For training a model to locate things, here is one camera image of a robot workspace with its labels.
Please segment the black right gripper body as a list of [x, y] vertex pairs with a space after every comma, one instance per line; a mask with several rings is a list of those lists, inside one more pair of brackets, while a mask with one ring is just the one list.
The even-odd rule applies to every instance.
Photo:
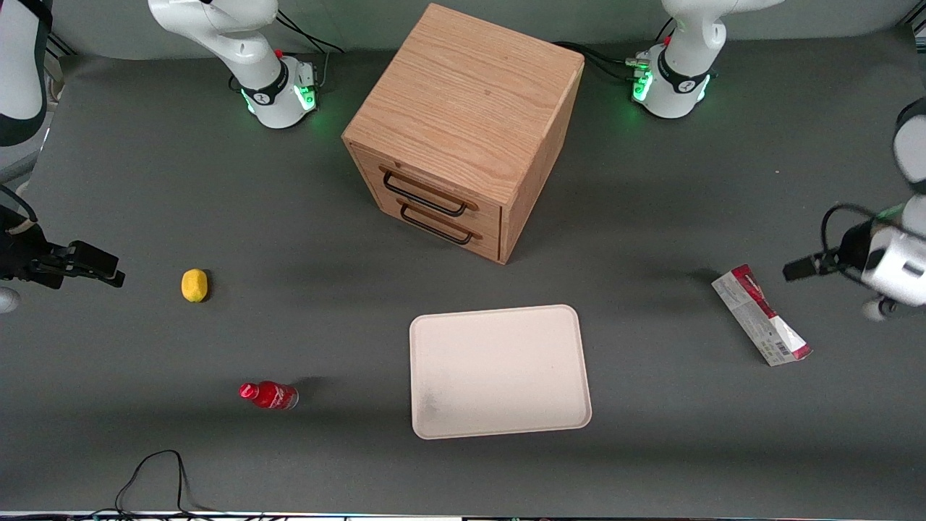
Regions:
[[1, 211], [1, 278], [33, 281], [40, 286], [59, 289], [66, 277], [65, 260], [56, 254], [59, 245], [44, 237], [37, 224], [13, 210]]

